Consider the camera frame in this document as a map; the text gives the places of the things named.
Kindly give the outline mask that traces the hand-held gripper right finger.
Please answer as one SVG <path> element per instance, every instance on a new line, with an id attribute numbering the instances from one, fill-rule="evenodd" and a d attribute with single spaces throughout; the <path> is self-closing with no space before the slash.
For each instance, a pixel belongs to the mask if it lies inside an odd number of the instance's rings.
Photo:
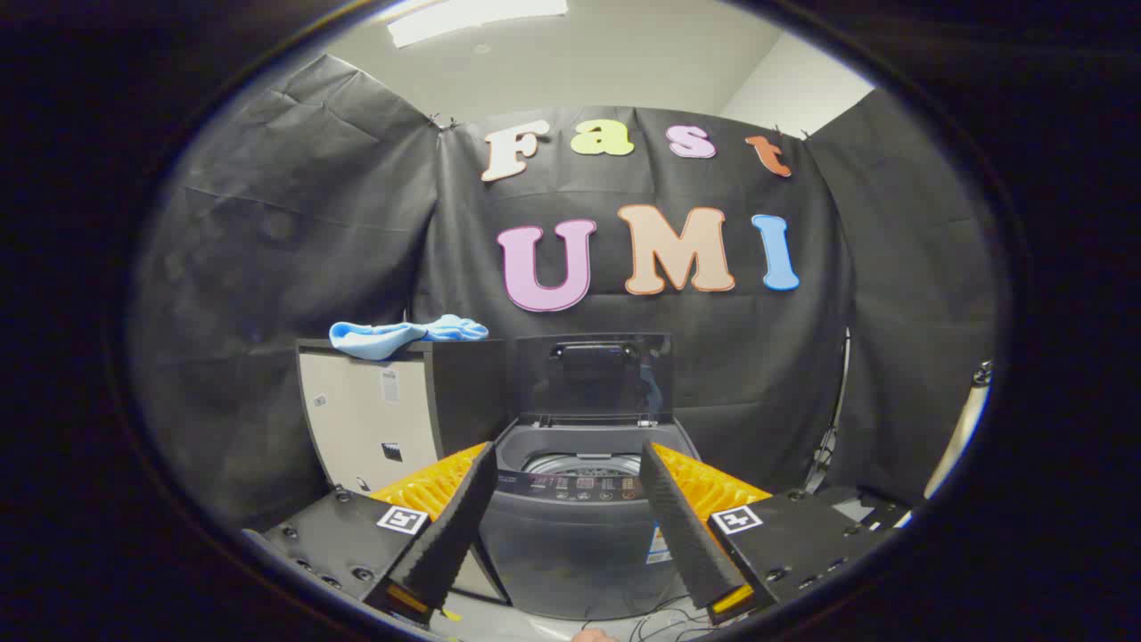
<path id="1" fill-rule="evenodd" d="M 687 594 L 713 625 L 804 598 L 900 525 L 850 519 L 807 491 L 770 493 L 647 441 L 639 480 Z"/>

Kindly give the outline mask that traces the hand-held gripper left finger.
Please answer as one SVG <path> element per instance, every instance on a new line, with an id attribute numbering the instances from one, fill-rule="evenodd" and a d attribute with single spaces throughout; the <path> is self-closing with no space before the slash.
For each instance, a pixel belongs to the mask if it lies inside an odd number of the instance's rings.
<path id="1" fill-rule="evenodd" d="M 496 490 L 478 442 L 374 493 L 337 485 L 293 517 L 243 537 L 258 556 L 363 613 L 427 625 L 480 536 Z"/>

